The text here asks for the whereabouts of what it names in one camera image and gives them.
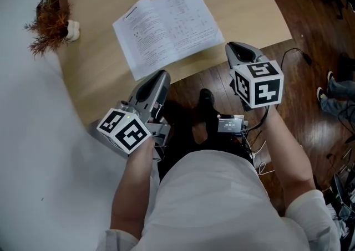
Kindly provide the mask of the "person's black shoe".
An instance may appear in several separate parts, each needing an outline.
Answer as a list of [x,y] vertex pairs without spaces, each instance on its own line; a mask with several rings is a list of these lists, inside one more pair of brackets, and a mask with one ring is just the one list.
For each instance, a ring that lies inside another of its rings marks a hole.
[[206,88],[201,89],[200,93],[199,93],[198,105],[199,106],[206,105],[206,106],[214,107],[214,104],[215,104],[215,98],[214,98],[213,93],[209,89],[206,89]]

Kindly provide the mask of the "black waist-worn screen device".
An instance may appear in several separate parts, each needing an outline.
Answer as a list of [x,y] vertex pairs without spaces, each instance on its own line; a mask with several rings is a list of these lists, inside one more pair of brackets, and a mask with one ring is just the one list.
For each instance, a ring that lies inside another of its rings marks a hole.
[[218,115],[219,121],[217,132],[219,134],[241,137],[247,130],[249,122],[243,115]]

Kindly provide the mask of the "person's black trousers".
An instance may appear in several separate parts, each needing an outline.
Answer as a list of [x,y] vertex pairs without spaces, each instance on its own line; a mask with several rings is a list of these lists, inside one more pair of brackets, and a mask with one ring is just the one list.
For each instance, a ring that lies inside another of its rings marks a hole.
[[[184,156],[200,150],[228,152],[252,162],[249,153],[240,143],[229,141],[217,133],[219,112],[214,108],[214,101],[201,100],[197,107],[189,110],[176,101],[168,100],[162,111],[163,117],[173,126],[173,135],[166,146],[164,158],[158,163],[160,180]],[[195,142],[192,133],[193,112],[197,113],[206,125],[207,139],[201,144]]]

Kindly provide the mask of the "light wooden table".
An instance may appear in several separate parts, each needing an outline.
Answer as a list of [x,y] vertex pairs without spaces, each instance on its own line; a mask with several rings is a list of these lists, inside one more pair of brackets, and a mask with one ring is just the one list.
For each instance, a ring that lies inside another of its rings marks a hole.
[[[136,86],[113,23],[138,0],[69,0],[77,41],[57,54],[63,80],[84,125],[101,119]],[[291,39],[275,0],[204,0],[225,40],[257,48]]]

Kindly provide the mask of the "white book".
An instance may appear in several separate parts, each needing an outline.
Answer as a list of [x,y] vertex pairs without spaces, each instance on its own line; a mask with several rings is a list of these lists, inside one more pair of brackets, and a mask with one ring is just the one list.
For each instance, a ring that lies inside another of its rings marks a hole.
[[139,0],[113,28],[136,81],[225,41],[204,0]]

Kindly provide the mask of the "brown dried plant white vase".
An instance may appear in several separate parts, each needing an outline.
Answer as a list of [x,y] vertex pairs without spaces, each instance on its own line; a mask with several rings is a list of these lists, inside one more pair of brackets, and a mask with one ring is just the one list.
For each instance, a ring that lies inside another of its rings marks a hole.
[[58,11],[49,6],[47,0],[38,3],[34,20],[25,24],[24,29],[35,34],[28,47],[34,57],[54,52],[80,37],[79,22],[70,18],[70,4],[68,10]]

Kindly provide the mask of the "person's left forearm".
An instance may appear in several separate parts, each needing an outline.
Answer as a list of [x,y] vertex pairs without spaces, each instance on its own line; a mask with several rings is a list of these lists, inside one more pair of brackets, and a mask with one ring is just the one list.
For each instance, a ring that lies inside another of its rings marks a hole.
[[136,239],[141,238],[149,205],[154,145],[149,137],[130,154],[111,207],[110,229]]

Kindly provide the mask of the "person's right forearm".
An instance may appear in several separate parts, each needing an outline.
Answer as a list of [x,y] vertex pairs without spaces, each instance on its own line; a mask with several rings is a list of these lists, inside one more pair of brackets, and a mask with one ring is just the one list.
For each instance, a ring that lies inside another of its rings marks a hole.
[[285,207],[287,208],[299,196],[316,189],[310,159],[301,145],[291,134],[284,120],[274,106],[268,110],[255,109],[260,121],[271,162],[283,189]]

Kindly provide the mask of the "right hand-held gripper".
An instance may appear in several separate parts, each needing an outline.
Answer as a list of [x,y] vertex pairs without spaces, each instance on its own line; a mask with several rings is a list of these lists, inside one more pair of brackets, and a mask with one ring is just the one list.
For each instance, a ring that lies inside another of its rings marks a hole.
[[241,42],[227,43],[226,56],[236,94],[250,108],[281,103],[283,72],[277,61],[266,61],[259,48]]

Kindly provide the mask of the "person's white shirt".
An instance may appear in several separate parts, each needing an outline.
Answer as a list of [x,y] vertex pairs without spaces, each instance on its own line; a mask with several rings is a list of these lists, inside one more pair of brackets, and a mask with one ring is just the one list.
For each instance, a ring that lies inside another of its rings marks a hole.
[[108,230],[97,251],[341,251],[341,244],[319,190],[279,216],[252,164],[204,150],[165,175],[140,239]]

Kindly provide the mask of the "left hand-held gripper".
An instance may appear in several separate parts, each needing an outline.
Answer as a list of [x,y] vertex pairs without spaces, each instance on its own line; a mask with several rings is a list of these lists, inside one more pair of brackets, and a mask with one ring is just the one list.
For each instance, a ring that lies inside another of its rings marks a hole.
[[166,70],[147,76],[134,88],[130,103],[121,101],[117,108],[111,108],[98,123],[97,130],[128,155],[149,137],[158,146],[164,146],[171,126],[164,118],[155,120],[151,113],[157,113],[163,106],[169,86],[170,74]]

